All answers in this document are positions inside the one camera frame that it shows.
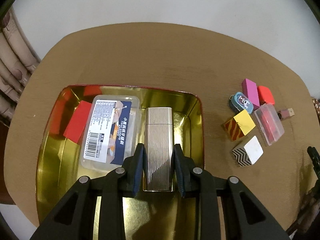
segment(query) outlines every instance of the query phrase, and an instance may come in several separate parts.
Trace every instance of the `small blue cartoon tin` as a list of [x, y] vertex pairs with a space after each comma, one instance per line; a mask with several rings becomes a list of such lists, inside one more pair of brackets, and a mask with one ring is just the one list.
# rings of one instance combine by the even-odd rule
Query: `small blue cartoon tin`
[[244, 109], [247, 110], [249, 114], [253, 111], [253, 104], [241, 92], [237, 92], [235, 95], [230, 97], [229, 106], [236, 114]]

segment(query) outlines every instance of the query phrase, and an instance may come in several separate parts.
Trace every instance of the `magenta rectangular block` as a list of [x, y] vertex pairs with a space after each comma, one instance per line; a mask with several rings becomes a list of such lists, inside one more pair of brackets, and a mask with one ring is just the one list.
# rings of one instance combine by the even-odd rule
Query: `magenta rectangular block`
[[242, 82], [242, 90], [244, 95], [253, 104], [253, 109], [257, 110], [260, 107], [257, 84], [246, 78]]

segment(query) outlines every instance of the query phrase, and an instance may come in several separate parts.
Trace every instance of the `black and white striped cube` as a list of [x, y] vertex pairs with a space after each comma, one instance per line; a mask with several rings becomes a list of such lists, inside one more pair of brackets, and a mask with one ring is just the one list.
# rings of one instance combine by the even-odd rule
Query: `black and white striped cube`
[[249, 166], [256, 163], [263, 154], [263, 150], [258, 138], [253, 136], [251, 139], [245, 140], [236, 146], [232, 153], [240, 166]]

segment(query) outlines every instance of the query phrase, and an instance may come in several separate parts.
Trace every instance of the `gold tin box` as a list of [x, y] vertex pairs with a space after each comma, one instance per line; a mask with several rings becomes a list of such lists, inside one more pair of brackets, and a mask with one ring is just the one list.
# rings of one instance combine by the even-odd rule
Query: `gold tin box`
[[[171, 107], [174, 143], [181, 144], [184, 154], [193, 158], [197, 166], [204, 168], [201, 102], [195, 95], [139, 87], [67, 87], [55, 103], [39, 152], [36, 199], [40, 223], [79, 177], [86, 175], [93, 179], [105, 175], [78, 165], [80, 146], [63, 136], [79, 102], [84, 100], [91, 103], [99, 94], [139, 98], [142, 121], [137, 143], [144, 143], [146, 108]], [[123, 210], [128, 240], [186, 240], [194, 239], [197, 234], [196, 200], [182, 199], [177, 189], [173, 192], [148, 192], [141, 189], [136, 198], [123, 199]], [[98, 239], [99, 211], [98, 198], [93, 239]]]

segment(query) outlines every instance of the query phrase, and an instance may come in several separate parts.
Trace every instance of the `small translucent box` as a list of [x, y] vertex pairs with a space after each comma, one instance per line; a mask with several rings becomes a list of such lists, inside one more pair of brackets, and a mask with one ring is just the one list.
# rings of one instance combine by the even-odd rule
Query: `small translucent box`
[[284, 128], [278, 114], [271, 103], [260, 106], [254, 111], [261, 131], [264, 134], [268, 145], [272, 145], [284, 134]]
[[137, 97], [96, 96], [84, 131], [81, 165], [102, 172], [120, 167], [134, 153], [140, 122]]

